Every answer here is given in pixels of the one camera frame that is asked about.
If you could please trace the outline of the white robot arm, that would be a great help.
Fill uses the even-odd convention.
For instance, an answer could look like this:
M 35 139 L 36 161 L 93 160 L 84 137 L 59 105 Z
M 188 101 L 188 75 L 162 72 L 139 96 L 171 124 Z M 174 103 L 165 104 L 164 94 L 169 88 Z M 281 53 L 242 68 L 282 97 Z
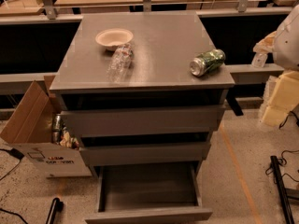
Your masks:
M 292 71 L 299 70 L 299 5 L 294 7 L 275 32 L 260 40 L 253 48 L 251 64 L 264 67 L 268 54 L 274 64 Z

